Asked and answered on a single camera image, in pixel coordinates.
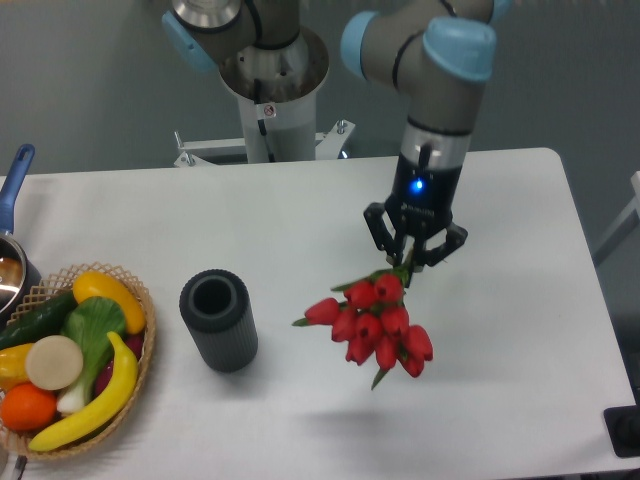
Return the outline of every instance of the blue led light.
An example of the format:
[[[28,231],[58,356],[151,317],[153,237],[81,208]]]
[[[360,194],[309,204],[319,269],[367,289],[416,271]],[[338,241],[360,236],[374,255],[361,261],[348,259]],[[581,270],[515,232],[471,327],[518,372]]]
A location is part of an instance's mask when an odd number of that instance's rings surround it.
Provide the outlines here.
[[[418,195],[419,193],[422,193],[425,187],[426,187],[425,181],[422,180],[421,178],[416,178],[414,181],[412,181],[409,184],[409,191],[414,195]]]

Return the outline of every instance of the saucepan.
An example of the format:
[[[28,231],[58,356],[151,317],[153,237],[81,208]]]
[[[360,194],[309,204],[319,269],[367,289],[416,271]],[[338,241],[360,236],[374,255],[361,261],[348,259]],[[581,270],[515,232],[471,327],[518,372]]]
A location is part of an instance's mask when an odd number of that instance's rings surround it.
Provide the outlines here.
[[[29,144],[18,149],[0,190],[0,329],[31,287],[40,282],[40,273],[12,236],[16,198],[35,153]]]

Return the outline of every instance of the fruit basket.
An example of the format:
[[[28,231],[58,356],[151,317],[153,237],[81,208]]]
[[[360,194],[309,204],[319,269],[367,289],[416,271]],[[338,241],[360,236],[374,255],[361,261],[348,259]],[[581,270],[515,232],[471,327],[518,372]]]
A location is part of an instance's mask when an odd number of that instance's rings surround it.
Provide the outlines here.
[[[156,321],[153,303],[149,295],[149,291],[142,282],[129,271],[120,266],[111,266],[109,264],[93,263],[91,265],[73,265],[69,268],[60,270],[56,274],[49,275],[48,278],[41,280],[40,284],[32,287],[31,292],[24,297],[23,302],[18,306],[12,314],[9,324],[20,322],[20,318],[27,312],[37,308],[46,300],[56,297],[57,295],[69,291],[73,282],[79,275],[88,271],[97,271],[104,273],[121,282],[126,289],[133,294],[134,298],[140,304],[146,326],[144,327],[144,343],[142,354],[138,361],[138,376],[135,387],[125,406],[117,413],[109,422],[101,429],[93,432],[91,435],[81,438],[68,445],[62,446],[49,452],[35,452],[29,449],[28,445],[34,434],[18,433],[9,430],[0,421],[0,443],[2,446],[18,455],[24,455],[30,460],[57,460],[68,458],[95,447],[105,438],[111,435],[127,417],[129,411],[138,399],[142,387],[149,370],[149,364],[153,356]],[[5,392],[0,391],[2,400],[4,400]]]

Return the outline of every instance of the blue joint cap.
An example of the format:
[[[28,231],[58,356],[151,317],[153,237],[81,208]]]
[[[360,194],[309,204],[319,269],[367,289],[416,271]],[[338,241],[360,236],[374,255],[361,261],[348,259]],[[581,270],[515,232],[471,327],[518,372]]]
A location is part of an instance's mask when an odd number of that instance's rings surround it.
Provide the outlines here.
[[[438,17],[422,37],[425,52],[443,70],[468,82],[491,78],[496,34],[484,23]]]
[[[513,0],[493,0],[493,15],[491,15],[491,23],[502,17],[511,8]]]
[[[194,70],[205,73],[216,68],[216,63],[202,49],[171,12],[162,16],[162,27],[182,59]]]
[[[378,12],[360,12],[354,16],[342,33],[340,40],[340,56],[345,66],[357,77],[365,78],[362,72],[362,41],[364,33],[371,20],[379,15]]]

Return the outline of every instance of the bok choy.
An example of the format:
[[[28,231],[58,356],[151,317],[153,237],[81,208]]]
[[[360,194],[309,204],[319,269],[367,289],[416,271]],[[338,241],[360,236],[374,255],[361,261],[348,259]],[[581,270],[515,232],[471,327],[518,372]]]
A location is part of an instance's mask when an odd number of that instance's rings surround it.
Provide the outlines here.
[[[113,357],[107,332],[125,334],[125,317],[120,306],[108,298],[91,297],[82,302],[64,321],[62,335],[82,350],[84,366],[78,379],[58,397],[58,411],[75,413],[91,401],[93,384]]]

